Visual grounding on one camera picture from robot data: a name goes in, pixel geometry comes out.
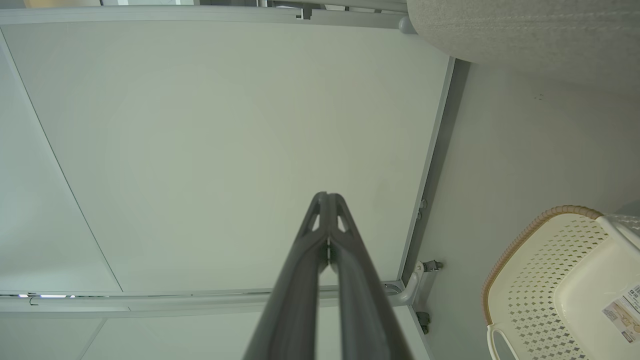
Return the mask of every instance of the white plastic basket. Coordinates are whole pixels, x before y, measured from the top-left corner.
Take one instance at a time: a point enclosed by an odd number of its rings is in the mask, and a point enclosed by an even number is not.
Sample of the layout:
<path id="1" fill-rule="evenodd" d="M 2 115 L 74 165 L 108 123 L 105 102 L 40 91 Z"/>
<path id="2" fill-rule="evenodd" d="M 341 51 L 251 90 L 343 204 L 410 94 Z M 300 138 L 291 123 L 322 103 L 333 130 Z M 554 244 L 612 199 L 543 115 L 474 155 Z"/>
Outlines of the white plastic basket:
<path id="1" fill-rule="evenodd" d="M 640 311 L 625 318 L 613 304 L 636 286 L 640 218 L 605 216 L 581 206 L 544 212 L 509 246 L 484 284 L 493 360 L 500 359 L 495 332 L 519 360 L 640 359 Z M 621 324 L 629 326 L 624 334 Z M 630 343 L 625 336 L 637 339 Z"/>

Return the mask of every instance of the white panel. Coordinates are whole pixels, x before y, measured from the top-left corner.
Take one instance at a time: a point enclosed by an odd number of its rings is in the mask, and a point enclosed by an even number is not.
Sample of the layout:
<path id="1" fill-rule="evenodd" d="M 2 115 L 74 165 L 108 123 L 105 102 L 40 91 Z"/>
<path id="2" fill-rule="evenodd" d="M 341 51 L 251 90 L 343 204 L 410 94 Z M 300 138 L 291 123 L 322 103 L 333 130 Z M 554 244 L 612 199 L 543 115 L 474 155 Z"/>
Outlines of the white panel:
<path id="1" fill-rule="evenodd" d="M 101 319 L 0 319 L 0 359 L 79 359 L 101 321 Z"/>
<path id="2" fill-rule="evenodd" d="M 120 291 L 1 33 L 0 291 Z"/>
<path id="3" fill-rule="evenodd" d="M 125 291 L 270 288 L 312 196 L 395 279 L 448 57 L 390 29 L 3 26 Z"/>
<path id="4" fill-rule="evenodd" d="M 429 359 L 406 306 L 394 308 L 414 358 Z M 242 359 L 260 313 L 109 319 L 83 360 Z M 338 307 L 318 312 L 318 360 L 341 358 Z"/>

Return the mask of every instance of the woven beige trim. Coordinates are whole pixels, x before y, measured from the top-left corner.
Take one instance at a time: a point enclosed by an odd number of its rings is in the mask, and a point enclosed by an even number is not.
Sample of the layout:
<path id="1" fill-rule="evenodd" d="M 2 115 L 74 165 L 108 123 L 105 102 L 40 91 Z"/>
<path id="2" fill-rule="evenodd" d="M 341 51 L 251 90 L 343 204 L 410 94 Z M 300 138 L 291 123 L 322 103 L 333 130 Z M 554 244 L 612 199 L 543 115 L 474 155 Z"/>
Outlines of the woven beige trim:
<path id="1" fill-rule="evenodd" d="M 498 277 L 498 274 L 500 273 L 504 265 L 506 265 L 507 261 L 511 259 L 513 254 L 515 254 L 515 252 L 522 246 L 522 244 L 524 244 L 524 242 L 527 241 L 527 239 L 529 239 L 531 235 L 536 232 L 536 230 L 544 225 L 545 222 L 562 214 L 578 214 L 591 218 L 593 220 L 602 216 L 601 212 L 585 208 L 584 206 L 566 205 L 556 206 L 552 209 L 549 209 L 540 214 L 540 216 L 538 216 L 535 220 L 533 220 L 533 222 L 531 222 L 531 224 L 529 224 L 529 226 L 527 226 L 527 228 L 524 229 L 520 233 L 520 235 L 518 235 L 518 237 L 513 240 L 511 245 L 509 245 L 509 247 L 504 251 L 498 262 L 489 273 L 489 276 L 484 281 L 484 285 L 482 287 L 482 308 L 484 311 L 484 320 L 486 321 L 487 325 L 492 324 L 491 314 L 489 313 L 489 289 L 491 288 L 491 285 L 493 285 L 493 282 Z"/>

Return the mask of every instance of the product label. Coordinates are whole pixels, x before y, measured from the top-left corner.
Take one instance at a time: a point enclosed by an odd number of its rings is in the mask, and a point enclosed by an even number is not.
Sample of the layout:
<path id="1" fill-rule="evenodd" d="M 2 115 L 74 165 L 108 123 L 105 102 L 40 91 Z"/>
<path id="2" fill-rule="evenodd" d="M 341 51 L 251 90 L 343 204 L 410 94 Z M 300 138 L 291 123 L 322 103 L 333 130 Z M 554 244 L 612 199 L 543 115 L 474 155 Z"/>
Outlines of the product label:
<path id="1" fill-rule="evenodd" d="M 640 284 L 602 310 L 629 343 L 640 342 Z"/>

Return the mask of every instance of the gray floor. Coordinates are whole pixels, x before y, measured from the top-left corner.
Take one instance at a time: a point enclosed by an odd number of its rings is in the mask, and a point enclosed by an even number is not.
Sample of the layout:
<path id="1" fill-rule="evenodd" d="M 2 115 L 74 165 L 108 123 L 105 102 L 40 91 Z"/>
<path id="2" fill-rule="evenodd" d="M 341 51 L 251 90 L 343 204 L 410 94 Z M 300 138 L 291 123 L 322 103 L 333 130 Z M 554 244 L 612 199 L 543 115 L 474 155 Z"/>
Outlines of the gray floor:
<path id="1" fill-rule="evenodd" d="M 640 215 L 640 102 L 472 65 L 419 259 L 435 359 L 490 359 L 480 291 L 531 220 L 558 205 Z"/>

